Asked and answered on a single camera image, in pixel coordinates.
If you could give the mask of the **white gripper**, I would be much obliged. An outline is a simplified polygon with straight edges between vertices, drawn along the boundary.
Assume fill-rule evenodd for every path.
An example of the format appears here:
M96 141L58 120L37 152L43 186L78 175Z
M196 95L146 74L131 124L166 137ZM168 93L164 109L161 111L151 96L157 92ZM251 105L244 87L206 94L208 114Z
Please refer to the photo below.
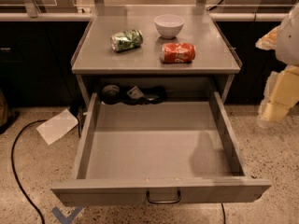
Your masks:
M276 50L278 60L288 66L272 72L266 81L257 123L261 128L272 128L280 123L299 102L299 3L283 19L279 28L273 28L259 38L255 47Z

